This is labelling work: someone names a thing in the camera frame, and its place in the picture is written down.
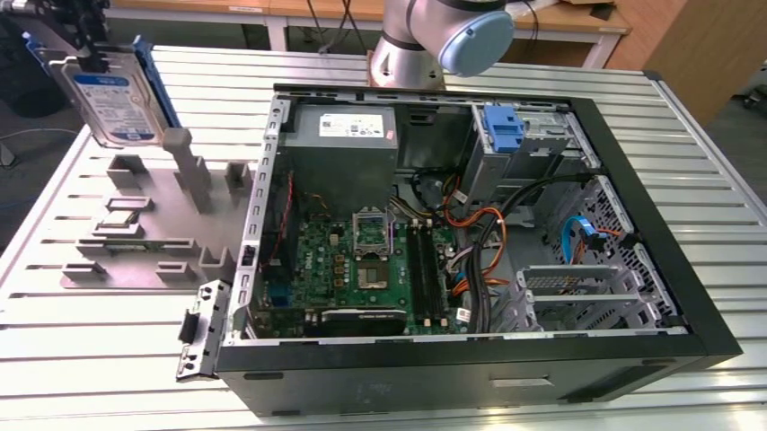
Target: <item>label sticker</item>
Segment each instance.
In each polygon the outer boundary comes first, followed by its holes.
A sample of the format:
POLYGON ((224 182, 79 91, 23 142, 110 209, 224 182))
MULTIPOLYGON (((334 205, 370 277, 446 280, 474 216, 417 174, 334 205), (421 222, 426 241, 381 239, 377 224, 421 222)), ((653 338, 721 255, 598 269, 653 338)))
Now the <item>label sticker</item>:
POLYGON ((457 200, 461 204, 465 203, 465 200, 468 199, 468 196, 465 195, 465 193, 460 190, 456 190, 453 192, 453 198, 454 200, 457 200))
POLYGON ((106 132, 123 141, 154 138, 141 96, 119 76, 74 75, 74 83, 106 132))
POLYGON ((261 13, 264 9, 260 7, 248 7, 248 6, 229 6, 229 10, 232 12, 256 12, 261 13))
POLYGON ((465 308, 458 308, 457 312, 454 312, 454 319, 457 321, 468 323, 468 321, 470 321, 470 310, 466 310, 465 308))
POLYGON ((322 114, 322 137, 384 137, 384 116, 372 114, 322 114))

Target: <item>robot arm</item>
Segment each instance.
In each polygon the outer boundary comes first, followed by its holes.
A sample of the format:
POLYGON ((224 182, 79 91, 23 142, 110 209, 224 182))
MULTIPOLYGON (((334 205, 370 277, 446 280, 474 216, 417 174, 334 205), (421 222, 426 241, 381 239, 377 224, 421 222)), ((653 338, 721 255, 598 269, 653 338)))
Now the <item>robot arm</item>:
POLYGON ((95 44, 106 41, 107 0, 0 0, 0 13, 46 48, 77 58, 82 70, 106 72, 95 44))
POLYGON ((505 0, 386 0, 382 36, 370 60, 376 86, 437 89, 442 69, 484 72, 512 43, 505 0))

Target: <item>aluminum table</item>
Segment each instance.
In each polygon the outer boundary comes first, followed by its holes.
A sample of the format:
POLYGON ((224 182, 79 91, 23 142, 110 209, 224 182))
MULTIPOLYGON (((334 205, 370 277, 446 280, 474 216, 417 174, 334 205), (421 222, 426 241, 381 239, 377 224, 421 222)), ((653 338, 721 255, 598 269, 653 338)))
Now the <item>aluminum table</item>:
MULTIPOLYGON (((208 166, 258 159, 273 83, 366 81, 356 56, 156 47, 154 58, 208 166)), ((744 354, 601 404, 257 418, 222 382, 173 380, 194 292, 61 287, 61 265, 81 259, 73 241, 114 192, 103 171, 117 150, 85 128, 0 259, 0 428, 767 427, 767 211, 665 85, 636 72, 513 65, 445 79, 454 91, 596 101, 744 354)), ((121 153, 170 166, 158 148, 121 153)))

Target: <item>green circuit board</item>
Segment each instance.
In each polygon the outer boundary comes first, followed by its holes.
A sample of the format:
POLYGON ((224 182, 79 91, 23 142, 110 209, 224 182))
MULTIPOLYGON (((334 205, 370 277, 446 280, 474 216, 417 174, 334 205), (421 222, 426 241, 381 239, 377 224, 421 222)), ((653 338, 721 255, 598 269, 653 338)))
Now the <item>green circuit board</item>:
MULTIPOLYGON (((297 272, 292 284, 290 286, 266 285, 269 291, 278 290, 285 295, 285 301, 280 301, 284 310, 274 309, 280 317, 273 327, 278 332, 282 334, 294 332, 290 325, 301 318, 300 310, 325 307, 393 307, 406 312, 406 333, 428 335, 454 332, 454 326, 448 320, 429 322, 429 326, 424 326, 424 322, 416 321, 413 317, 406 260, 406 226, 394 224, 392 227, 393 252, 386 260, 377 258, 354 260, 350 222, 310 221, 301 225, 297 272), (373 288, 362 287, 376 283, 377 286, 373 288)), ((374 229, 370 229, 365 234, 373 236, 373 231, 374 229)), ((433 228, 430 235, 438 255, 452 247, 453 233, 449 228, 433 228)), ((444 286, 441 291, 446 310, 444 286)))

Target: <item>ram slot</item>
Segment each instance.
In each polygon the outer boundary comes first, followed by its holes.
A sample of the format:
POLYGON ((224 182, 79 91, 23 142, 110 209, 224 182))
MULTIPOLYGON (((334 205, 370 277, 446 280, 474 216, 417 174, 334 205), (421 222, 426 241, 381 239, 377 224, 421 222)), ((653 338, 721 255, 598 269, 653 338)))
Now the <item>ram slot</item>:
POLYGON ((420 246, 420 267, 422 289, 429 307, 429 317, 438 320, 442 317, 442 288, 436 268, 436 248, 433 247, 433 238, 430 229, 422 226, 418 231, 420 246))
POLYGON ((422 294, 422 274, 420 266, 418 230, 406 229, 406 267, 409 269, 409 288, 412 296, 412 311, 416 321, 426 317, 428 306, 422 294))

